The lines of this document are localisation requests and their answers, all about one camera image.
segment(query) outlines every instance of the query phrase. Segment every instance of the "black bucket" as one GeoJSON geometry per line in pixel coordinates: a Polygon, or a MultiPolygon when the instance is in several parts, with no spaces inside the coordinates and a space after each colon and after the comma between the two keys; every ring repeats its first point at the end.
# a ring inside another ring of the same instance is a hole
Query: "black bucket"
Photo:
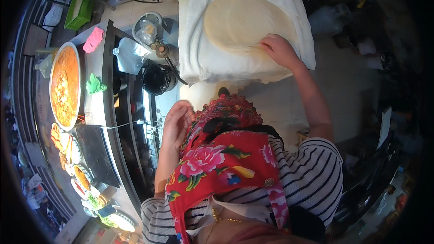
{"type": "Polygon", "coordinates": [[[160,95],[175,87],[176,76],[168,66],[154,63],[143,68],[142,88],[148,93],[160,95]]]}

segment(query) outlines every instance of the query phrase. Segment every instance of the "large pot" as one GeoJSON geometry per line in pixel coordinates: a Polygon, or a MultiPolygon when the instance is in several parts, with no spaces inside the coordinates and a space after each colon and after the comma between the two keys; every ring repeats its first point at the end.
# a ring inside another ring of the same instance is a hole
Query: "large pot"
{"type": "Polygon", "coordinates": [[[52,66],[51,66],[51,72],[50,72],[50,89],[49,89],[49,93],[50,93],[50,106],[51,106],[51,110],[52,110],[53,115],[54,115],[54,119],[55,119],[56,122],[58,123],[59,127],[61,127],[64,131],[69,131],[69,130],[71,130],[71,129],[74,127],[75,122],[77,121],[77,117],[78,117],[78,113],[79,113],[79,108],[80,108],[80,101],[81,101],[81,100],[80,100],[80,99],[81,99],[81,98],[80,98],[80,97],[81,97],[81,70],[80,70],[80,57],[79,57],[79,52],[78,52],[78,50],[77,50],[77,47],[76,47],[72,42],[70,42],[70,41],[64,43],[64,44],[59,48],[59,50],[58,50],[56,56],[54,57],[53,64],[52,64],[52,66]],[[52,78],[53,78],[54,67],[55,67],[55,65],[57,64],[57,59],[58,59],[58,57],[60,56],[60,52],[62,52],[62,50],[63,50],[65,47],[72,47],[72,48],[73,48],[73,50],[74,50],[74,52],[75,52],[75,56],[76,56],[76,58],[77,58],[77,64],[78,64],[77,68],[78,68],[78,74],[79,74],[79,77],[78,77],[78,97],[77,97],[77,107],[75,108],[75,109],[76,109],[76,110],[75,110],[75,115],[74,115],[74,117],[71,119],[70,125],[67,126],[67,127],[64,126],[62,123],[60,123],[59,119],[57,118],[57,115],[56,115],[56,113],[54,112],[54,109],[53,109],[53,104],[52,104],[52,95],[51,95],[51,84],[52,84],[52,78]]]}

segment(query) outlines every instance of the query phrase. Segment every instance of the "pink sponge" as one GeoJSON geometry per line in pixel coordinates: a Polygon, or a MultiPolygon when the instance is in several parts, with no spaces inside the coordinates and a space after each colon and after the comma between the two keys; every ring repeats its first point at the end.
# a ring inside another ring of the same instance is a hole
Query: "pink sponge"
{"type": "Polygon", "coordinates": [[[101,43],[103,34],[104,30],[95,27],[90,36],[87,38],[86,43],[83,46],[83,50],[86,51],[86,53],[94,52],[96,47],[101,43]]]}

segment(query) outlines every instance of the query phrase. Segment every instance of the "white wire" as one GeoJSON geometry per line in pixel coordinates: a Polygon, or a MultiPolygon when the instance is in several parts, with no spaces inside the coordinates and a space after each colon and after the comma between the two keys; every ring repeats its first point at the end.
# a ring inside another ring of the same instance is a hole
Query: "white wire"
{"type": "Polygon", "coordinates": [[[142,119],[138,119],[137,121],[133,121],[133,122],[127,122],[127,123],[124,123],[124,124],[121,124],[120,126],[115,126],[115,127],[100,127],[100,128],[105,128],[105,129],[113,129],[113,128],[118,128],[118,127],[123,127],[123,126],[126,126],[127,124],[130,124],[130,123],[137,123],[137,124],[144,124],[144,123],[153,123],[153,122],[148,122],[148,121],[144,121],[144,120],[142,120],[142,119]]]}

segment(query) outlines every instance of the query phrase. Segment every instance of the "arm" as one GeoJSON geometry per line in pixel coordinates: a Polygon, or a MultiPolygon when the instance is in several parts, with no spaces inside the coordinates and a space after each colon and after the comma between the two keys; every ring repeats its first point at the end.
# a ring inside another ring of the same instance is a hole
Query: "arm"
{"type": "Polygon", "coordinates": [[[176,102],[167,113],[163,129],[163,142],[155,172],[154,197],[164,198],[167,179],[179,163],[179,152],[194,112],[188,101],[176,102]]]}
{"type": "Polygon", "coordinates": [[[279,35],[268,34],[260,41],[260,46],[277,64],[290,69],[294,74],[309,123],[310,136],[333,142],[332,118],[327,103],[290,43],[279,35]]]}

